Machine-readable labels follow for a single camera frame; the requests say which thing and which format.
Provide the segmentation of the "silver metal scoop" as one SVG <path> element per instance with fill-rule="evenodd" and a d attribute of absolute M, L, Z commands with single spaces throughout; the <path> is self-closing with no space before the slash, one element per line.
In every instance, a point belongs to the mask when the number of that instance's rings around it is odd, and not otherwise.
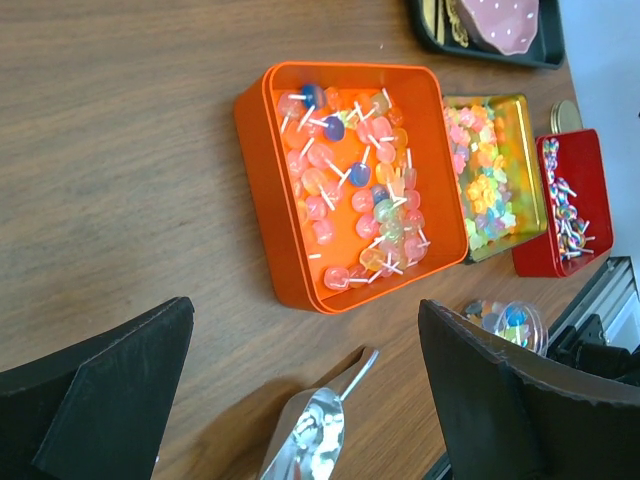
<path fill-rule="evenodd" d="M 366 347 L 336 378 L 288 400 L 257 474 L 259 479 L 331 477 L 344 445 L 344 403 L 378 357 L 377 349 Z"/>

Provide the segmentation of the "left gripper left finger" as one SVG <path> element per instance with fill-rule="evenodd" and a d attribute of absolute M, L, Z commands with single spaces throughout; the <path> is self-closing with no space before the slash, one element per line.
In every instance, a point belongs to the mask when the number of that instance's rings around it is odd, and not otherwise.
<path fill-rule="evenodd" d="M 176 297 L 2 372 L 2 478 L 150 478 L 193 326 Z"/>

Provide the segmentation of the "orange tray of candies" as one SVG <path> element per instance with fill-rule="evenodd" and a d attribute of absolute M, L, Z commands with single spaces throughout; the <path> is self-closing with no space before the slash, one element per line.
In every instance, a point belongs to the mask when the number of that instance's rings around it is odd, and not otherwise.
<path fill-rule="evenodd" d="M 343 313 L 465 257 L 431 70 L 283 62 L 236 98 L 233 113 L 282 304 Z"/>

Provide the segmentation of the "red tray of lollipops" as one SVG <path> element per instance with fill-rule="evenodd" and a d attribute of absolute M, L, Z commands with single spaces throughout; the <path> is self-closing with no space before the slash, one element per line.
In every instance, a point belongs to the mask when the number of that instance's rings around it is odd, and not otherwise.
<path fill-rule="evenodd" d="M 521 277 L 564 278 L 611 250 L 614 243 L 599 138 L 595 130 L 536 139 L 548 227 L 516 247 Z"/>

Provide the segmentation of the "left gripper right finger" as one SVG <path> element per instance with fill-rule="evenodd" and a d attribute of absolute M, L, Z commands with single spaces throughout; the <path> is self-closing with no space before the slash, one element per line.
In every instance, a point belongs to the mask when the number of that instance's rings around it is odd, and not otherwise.
<path fill-rule="evenodd" d="M 555 361 L 432 300 L 418 328 L 454 478 L 638 478 L 638 355 L 583 343 Z"/>

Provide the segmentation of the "gold tin of gummies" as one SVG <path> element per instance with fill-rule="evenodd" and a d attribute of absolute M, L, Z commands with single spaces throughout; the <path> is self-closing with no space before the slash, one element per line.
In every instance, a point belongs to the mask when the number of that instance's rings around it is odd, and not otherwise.
<path fill-rule="evenodd" d="M 521 93 L 443 98 L 468 238 L 467 265 L 548 229 L 529 105 Z"/>

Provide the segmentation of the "clear plastic jar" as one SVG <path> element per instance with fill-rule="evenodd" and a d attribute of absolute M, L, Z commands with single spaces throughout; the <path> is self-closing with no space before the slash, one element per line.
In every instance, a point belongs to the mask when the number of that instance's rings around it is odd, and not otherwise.
<path fill-rule="evenodd" d="M 462 315 L 485 331 L 545 357 L 548 329 L 540 313 L 531 304 L 474 300 L 462 310 Z"/>

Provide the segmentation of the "gold jar lid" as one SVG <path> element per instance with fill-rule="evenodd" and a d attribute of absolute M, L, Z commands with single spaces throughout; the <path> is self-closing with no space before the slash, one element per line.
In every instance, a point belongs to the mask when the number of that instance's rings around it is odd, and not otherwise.
<path fill-rule="evenodd" d="M 574 101 L 566 99 L 552 106 L 550 128 L 554 134 L 574 132 L 584 128 L 581 114 Z"/>

